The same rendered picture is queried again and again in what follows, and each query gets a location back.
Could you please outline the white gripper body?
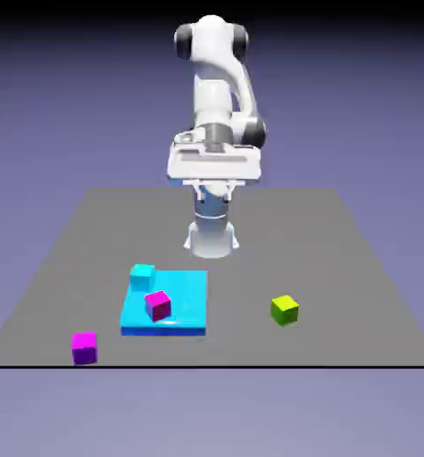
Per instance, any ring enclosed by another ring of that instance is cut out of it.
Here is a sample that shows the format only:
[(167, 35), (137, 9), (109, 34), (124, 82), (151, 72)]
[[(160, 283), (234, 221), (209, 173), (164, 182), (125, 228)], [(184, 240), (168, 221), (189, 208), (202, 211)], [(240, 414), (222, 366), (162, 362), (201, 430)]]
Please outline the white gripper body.
[(167, 175), (176, 180), (257, 181), (261, 150), (254, 146), (223, 145), (223, 152), (207, 152), (204, 143), (172, 143)]

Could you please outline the small cyan cube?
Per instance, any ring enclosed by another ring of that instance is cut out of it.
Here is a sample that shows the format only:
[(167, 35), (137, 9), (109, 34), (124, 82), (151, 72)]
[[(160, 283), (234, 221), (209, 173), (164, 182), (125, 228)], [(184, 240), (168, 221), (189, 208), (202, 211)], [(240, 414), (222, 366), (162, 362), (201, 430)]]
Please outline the small cyan cube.
[(129, 273), (129, 286), (132, 292), (147, 292), (152, 289), (155, 276), (155, 266), (135, 264)]

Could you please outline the small pink cube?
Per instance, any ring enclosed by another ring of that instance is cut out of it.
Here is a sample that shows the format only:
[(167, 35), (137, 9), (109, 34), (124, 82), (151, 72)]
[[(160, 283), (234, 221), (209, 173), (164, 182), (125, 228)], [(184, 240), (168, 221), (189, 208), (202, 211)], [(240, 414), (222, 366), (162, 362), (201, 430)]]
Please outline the small pink cube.
[(145, 312), (152, 322), (166, 319), (171, 315), (171, 301), (169, 296), (158, 290), (145, 295)]

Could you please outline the small yellow-green cube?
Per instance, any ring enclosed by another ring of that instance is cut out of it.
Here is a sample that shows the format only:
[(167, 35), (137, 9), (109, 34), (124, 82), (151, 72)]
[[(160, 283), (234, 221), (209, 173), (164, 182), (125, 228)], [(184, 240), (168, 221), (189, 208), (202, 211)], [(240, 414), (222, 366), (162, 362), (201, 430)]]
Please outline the small yellow-green cube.
[(296, 322), (298, 312), (299, 304), (290, 295), (282, 295), (271, 300), (270, 315), (280, 326)]

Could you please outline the small magenta cube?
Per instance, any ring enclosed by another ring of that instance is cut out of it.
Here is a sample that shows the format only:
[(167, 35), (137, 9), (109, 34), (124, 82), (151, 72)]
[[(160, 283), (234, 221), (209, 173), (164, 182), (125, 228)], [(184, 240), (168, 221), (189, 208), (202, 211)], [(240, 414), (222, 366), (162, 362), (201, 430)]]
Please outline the small magenta cube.
[(97, 362), (96, 333), (77, 333), (72, 335), (72, 358), (75, 365), (88, 365)]

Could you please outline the large cyan box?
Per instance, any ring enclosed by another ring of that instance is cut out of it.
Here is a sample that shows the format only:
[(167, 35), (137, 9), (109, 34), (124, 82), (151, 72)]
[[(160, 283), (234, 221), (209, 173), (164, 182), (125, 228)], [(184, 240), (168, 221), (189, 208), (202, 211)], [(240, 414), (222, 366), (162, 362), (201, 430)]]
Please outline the large cyan box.
[[(155, 270), (147, 292), (132, 292), (123, 302), (120, 327), (124, 336), (192, 336), (206, 334), (208, 277), (205, 270)], [(145, 312), (145, 295), (163, 290), (171, 301), (170, 317), (152, 322)]]

